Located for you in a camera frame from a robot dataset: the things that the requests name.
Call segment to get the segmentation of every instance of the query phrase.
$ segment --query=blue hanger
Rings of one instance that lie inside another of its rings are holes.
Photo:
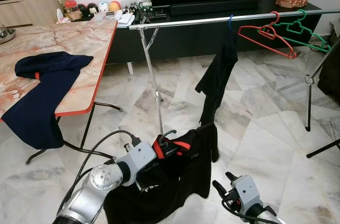
[[[230,18],[229,18],[229,31],[232,32],[233,29],[232,29],[232,17],[234,17],[234,14],[230,15]]]

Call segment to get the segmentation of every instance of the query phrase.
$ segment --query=red hanger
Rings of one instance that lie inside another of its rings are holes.
[[[285,39],[283,39],[281,36],[279,36],[276,33],[275,29],[272,27],[273,24],[278,22],[278,20],[280,19],[280,15],[278,14],[278,12],[275,12],[275,11],[272,11],[271,13],[275,13],[276,14],[276,16],[277,16],[276,21],[272,22],[270,25],[264,25],[264,26],[261,26],[261,27],[256,27],[256,26],[241,26],[239,28],[239,36],[241,36],[241,37],[243,37],[243,38],[245,38],[245,39],[247,39],[249,41],[252,41],[255,44],[258,44],[258,45],[260,45],[262,47],[265,47],[265,48],[267,48],[269,50],[272,50],[272,51],[274,51],[276,53],[279,53],[279,54],[281,54],[281,55],[283,55],[283,56],[285,56],[287,58],[291,58],[291,59],[296,58],[296,52],[293,50],[293,47]],[[260,42],[255,41],[254,39],[251,39],[251,38],[241,34],[241,30],[244,29],[244,28],[257,29],[260,35],[262,35],[262,36],[264,36],[266,38],[269,38],[270,40],[274,40],[276,38],[280,39],[290,49],[290,52],[288,54],[283,53],[282,51],[273,49],[273,48],[271,48],[269,46],[266,46],[266,45],[264,45],[264,44],[262,44]]]

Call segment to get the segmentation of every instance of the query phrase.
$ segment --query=green hanger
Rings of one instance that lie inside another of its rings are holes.
[[[299,35],[301,35],[301,34],[304,32],[304,30],[305,30],[305,31],[308,31],[312,36],[319,38],[319,40],[322,42],[321,47],[317,47],[317,46],[314,46],[314,45],[311,45],[311,44],[306,44],[305,42],[299,42],[299,41],[297,41],[297,40],[293,40],[293,39],[286,38],[286,37],[282,37],[282,38],[285,39],[285,40],[291,41],[291,42],[295,42],[295,43],[300,44],[300,45],[309,46],[309,47],[311,47],[311,48],[313,48],[313,49],[317,49],[317,50],[320,50],[320,51],[324,51],[324,52],[330,51],[330,50],[332,49],[331,46],[328,45],[328,44],[326,43],[326,41],[325,41],[320,35],[313,33],[312,30],[310,30],[310,29],[304,27],[304,26],[301,24],[301,21],[303,21],[303,20],[306,18],[306,16],[307,16],[306,11],[305,11],[305,10],[302,10],[302,9],[300,9],[300,10],[298,10],[298,11],[303,13],[303,17],[302,17],[302,18],[297,19],[296,21],[294,21],[294,22],[292,22],[292,23],[282,22],[282,23],[273,24],[273,26],[277,26],[277,27],[278,27],[278,26],[287,26],[287,27],[286,27],[286,31],[291,32],[291,33],[295,33],[295,34],[299,34]],[[295,24],[297,24],[297,25],[300,27],[300,31],[295,31],[295,30],[290,29],[290,27],[293,26],[293,25],[295,25]]]

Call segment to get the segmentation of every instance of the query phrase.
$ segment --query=wooden cabinet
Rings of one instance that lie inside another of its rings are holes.
[[[22,27],[57,22],[58,0],[0,0],[0,25]]]

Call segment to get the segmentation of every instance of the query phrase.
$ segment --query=red table edge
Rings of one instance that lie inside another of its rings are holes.
[[[116,22],[116,26],[115,26],[115,28],[113,30],[113,33],[112,33],[112,36],[111,36],[111,41],[110,41],[110,44],[109,44],[109,48],[108,48],[108,50],[106,52],[106,56],[105,56],[105,59],[104,59],[104,62],[103,62],[103,66],[101,67],[100,75],[99,75],[99,78],[98,78],[98,81],[97,81],[97,85],[96,85],[95,91],[93,93],[93,96],[92,96],[91,103],[90,103],[89,107],[84,109],[84,110],[80,110],[80,111],[68,111],[66,113],[56,113],[55,114],[56,117],[86,114],[86,113],[88,113],[91,110],[91,108],[92,108],[92,106],[94,104],[95,98],[97,96],[97,91],[98,91],[98,88],[99,88],[99,85],[100,85],[100,82],[101,82],[101,77],[103,76],[103,72],[104,72],[106,60],[107,60],[107,57],[108,57],[108,53],[110,52],[110,48],[111,48],[114,36],[116,34],[117,25],[118,25],[118,22]]]

